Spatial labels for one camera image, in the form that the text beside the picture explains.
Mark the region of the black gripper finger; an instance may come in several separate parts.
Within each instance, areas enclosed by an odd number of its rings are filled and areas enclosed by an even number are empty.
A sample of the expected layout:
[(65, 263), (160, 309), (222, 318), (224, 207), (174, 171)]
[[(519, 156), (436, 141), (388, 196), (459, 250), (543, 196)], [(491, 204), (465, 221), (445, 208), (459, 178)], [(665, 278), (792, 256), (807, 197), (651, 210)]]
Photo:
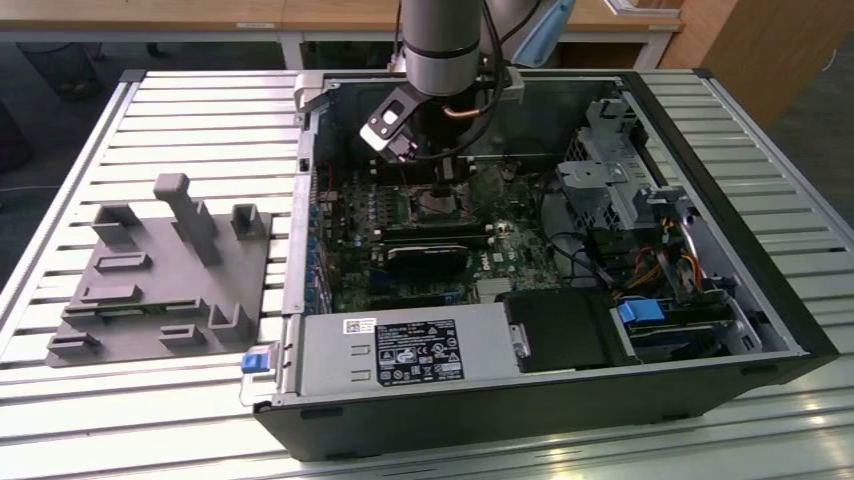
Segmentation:
[(457, 183), (457, 163), (457, 157), (444, 157), (436, 162), (433, 196), (437, 198), (444, 198), (451, 195), (452, 187)]

